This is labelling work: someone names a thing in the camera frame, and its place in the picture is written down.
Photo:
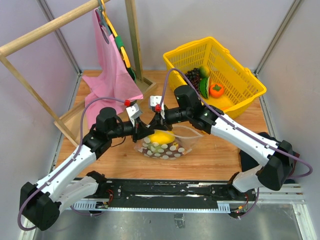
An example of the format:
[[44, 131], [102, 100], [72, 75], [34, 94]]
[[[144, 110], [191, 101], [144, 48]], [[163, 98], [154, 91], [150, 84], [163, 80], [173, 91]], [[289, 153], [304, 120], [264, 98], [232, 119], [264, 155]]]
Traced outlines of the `green toy cabbage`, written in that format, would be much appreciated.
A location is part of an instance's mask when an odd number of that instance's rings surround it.
[[148, 151], [150, 151], [151, 154], [164, 152], [161, 145], [158, 144], [157, 142], [143, 143], [142, 146], [143, 146], [142, 150], [146, 154], [148, 154]]

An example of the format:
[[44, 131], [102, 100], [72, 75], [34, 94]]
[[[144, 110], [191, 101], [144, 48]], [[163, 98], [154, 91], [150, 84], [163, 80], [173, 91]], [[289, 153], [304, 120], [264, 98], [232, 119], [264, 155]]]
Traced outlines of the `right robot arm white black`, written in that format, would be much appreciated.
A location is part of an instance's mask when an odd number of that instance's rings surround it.
[[282, 188], [294, 166], [292, 145], [258, 135], [235, 122], [222, 110], [202, 104], [197, 92], [189, 85], [174, 90], [178, 107], [161, 107], [149, 126], [167, 131], [173, 124], [189, 122], [195, 129], [222, 138], [252, 157], [258, 165], [235, 173], [226, 188], [232, 200], [240, 199], [250, 189], [266, 187], [273, 191]]

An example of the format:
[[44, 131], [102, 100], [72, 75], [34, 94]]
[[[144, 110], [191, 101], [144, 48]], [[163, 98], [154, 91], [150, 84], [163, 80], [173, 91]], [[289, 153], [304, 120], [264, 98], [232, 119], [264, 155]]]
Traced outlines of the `dark brown toy chestnut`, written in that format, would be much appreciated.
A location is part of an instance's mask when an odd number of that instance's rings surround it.
[[178, 151], [178, 149], [181, 147], [180, 143], [177, 141], [172, 142], [171, 146], [170, 146], [170, 150], [172, 151]]

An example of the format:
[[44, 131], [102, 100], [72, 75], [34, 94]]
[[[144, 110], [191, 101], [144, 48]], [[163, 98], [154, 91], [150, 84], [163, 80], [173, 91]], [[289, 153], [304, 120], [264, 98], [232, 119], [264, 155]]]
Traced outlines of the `clear polka dot zip bag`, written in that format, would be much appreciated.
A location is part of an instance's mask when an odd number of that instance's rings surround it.
[[155, 130], [138, 140], [134, 149], [148, 158], [175, 160], [191, 152], [202, 137], [188, 126], [175, 125], [171, 131]]

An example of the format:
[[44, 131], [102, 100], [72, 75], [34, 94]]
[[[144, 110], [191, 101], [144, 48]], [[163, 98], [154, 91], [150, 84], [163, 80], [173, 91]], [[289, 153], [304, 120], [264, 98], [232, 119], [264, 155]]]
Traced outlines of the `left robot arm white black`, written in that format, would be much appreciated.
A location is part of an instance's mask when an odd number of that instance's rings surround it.
[[96, 123], [82, 138], [75, 151], [55, 170], [37, 183], [25, 183], [20, 190], [17, 223], [21, 230], [25, 217], [41, 231], [49, 229], [60, 214], [81, 198], [94, 195], [101, 198], [107, 193], [107, 185], [86, 176], [75, 186], [70, 182], [87, 166], [99, 159], [112, 145], [112, 140], [131, 136], [133, 141], [143, 139], [154, 131], [140, 119], [142, 111], [138, 104], [126, 108], [129, 120], [122, 121], [112, 107], [100, 110]]

